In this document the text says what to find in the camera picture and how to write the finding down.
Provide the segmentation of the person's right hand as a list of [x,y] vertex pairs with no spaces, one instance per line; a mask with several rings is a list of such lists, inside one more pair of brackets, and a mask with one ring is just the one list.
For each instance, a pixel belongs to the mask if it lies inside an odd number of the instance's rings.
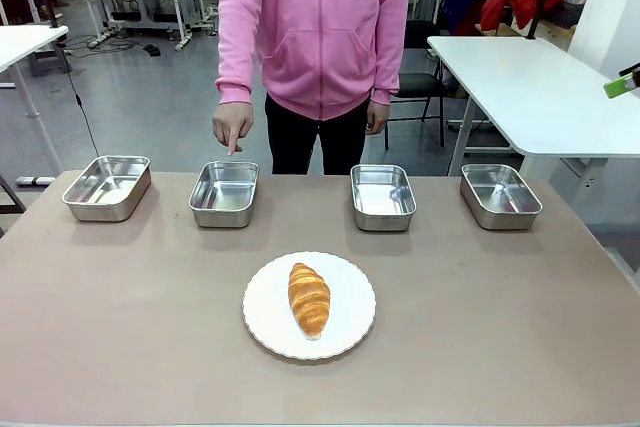
[[212,117],[212,130],[216,140],[227,149],[229,156],[241,152],[239,141],[246,137],[254,124],[250,103],[221,103]]

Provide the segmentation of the person's left hand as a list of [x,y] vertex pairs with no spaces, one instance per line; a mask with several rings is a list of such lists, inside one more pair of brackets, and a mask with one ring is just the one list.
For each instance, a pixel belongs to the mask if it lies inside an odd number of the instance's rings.
[[366,134],[380,134],[390,118],[390,106],[370,100],[367,107]]

